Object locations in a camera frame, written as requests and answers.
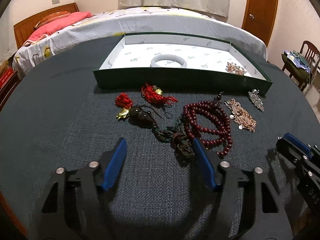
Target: gold ornament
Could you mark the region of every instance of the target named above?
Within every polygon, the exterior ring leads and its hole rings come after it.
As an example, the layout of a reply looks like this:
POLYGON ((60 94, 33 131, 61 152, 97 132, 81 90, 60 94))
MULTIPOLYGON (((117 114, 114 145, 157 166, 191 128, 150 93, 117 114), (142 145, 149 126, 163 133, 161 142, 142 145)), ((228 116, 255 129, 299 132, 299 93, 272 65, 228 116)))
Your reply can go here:
POLYGON ((240 130, 245 128, 250 132, 254 132, 254 130, 256 129, 257 122, 252 118, 252 116, 246 110, 244 110, 241 107, 239 102, 237 102, 234 98, 232 98, 230 101, 227 101, 224 103, 232 112, 232 115, 230 115, 230 118, 239 124, 240 130))
POLYGON ((236 63, 229 63, 229 62, 227 63, 226 71, 228 73, 232 73, 240 76, 244 76, 244 74, 247 73, 247 71, 243 67, 237 66, 236 63))
POLYGON ((129 116, 129 112, 130 112, 130 109, 122 108, 121 111, 116 115, 116 118, 117 119, 120 119, 120 118, 125 119, 129 116))
POLYGON ((161 90, 161 88, 159 88, 159 87, 157 87, 157 86, 152 86, 152 90, 154 91, 154 92, 156 92, 158 95, 161 95, 162 96, 162 90, 161 90))

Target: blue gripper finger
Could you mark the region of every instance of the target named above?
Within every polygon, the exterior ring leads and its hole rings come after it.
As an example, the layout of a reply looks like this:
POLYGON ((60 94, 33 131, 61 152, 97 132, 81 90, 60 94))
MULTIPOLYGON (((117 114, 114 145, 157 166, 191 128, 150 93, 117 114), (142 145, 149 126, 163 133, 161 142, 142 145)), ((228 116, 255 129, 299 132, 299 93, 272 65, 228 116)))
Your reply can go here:
POLYGON ((103 177, 102 188, 106 192, 113 187, 116 182, 116 178, 127 155, 127 142, 125 139, 121 138, 112 152, 113 155, 104 171, 103 177))
POLYGON ((215 181, 215 170, 212 165, 215 165, 216 162, 220 162, 219 157, 216 153, 212 152, 212 156, 209 159, 206 155, 207 149, 197 138, 193 139, 192 141, 192 150, 196 155, 196 159, 201 169, 206 186, 209 188, 209 190, 214 191, 215 189, 217 189, 218 185, 215 181))
POLYGON ((304 143, 302 143, 301 141, 299 141, 297 138, 295 138, 292 134, 290 133, 286 133, 283 136, 284 139, 286 139, 287 141, 289 141, 290 143, 292 143, 295 147, 297 147, 300 151, 302 151, 307 157, 308 159, 311 161, 312 160, 312 155, 311 155, 311 149, 305 145, 304 143))

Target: pink pillow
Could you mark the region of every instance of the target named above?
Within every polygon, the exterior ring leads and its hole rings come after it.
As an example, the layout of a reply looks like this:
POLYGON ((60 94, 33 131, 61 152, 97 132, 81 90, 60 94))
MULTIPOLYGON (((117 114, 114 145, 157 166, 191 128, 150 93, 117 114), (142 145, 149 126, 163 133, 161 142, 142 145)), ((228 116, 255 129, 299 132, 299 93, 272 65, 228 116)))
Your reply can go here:
POLYGON ((50 36, 51 34, 57 31, 62 30, 67 26, 73 25, 85 18, 90 18, 90 17, 93 17, 93 15, 90 12, 74 12, 68 15, 67 17, 49 22, 44 26, 41 26, 40 28, 36 29, 32 33, 32 35, 24 42, 23 46, 27 47, 37 41, 40 41, 50 36))
POLYGON ((52 22, 54 20, 58 20, 60 18, 67 17, 69 14, 70 13, 67 11, 52 13, 52 14, 44 17, 40 22, 38 22, 35 26, 35 29, 37 29, 37 28, 39 28, 49 22, 52 22))

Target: patterned bedsheet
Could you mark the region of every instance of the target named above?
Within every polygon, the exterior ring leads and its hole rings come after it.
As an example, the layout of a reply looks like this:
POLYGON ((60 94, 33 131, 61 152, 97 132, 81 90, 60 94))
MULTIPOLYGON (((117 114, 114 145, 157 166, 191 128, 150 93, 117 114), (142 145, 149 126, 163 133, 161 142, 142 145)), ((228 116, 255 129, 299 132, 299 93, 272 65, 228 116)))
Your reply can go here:
POLYGON ((264 42, 245 30, 189 10, 139 7, 95 15, 29 47, 21 47, 15 54, 13 66, 23 77, 49 57, 81 42, 141 32, 185 33, 231 41, 267 60, 267 47, 264 42))

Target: pink blanket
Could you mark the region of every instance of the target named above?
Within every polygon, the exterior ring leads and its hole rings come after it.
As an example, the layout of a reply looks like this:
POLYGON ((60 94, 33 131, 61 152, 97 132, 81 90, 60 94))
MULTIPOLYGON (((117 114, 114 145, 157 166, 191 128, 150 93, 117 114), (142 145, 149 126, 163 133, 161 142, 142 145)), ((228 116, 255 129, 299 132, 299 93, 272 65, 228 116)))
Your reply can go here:
POLYGON ((42 40, 51 34, 62 30, 63 28, 73 25, 85 18, 90 18, 93 15, 90 12, 75 12, 71 13, 69 16, 49 22, 40 28, 38 28, 32 35, 26 40, 23 46, 29 46, 33 43, 36 43, 39 40, 42 40))

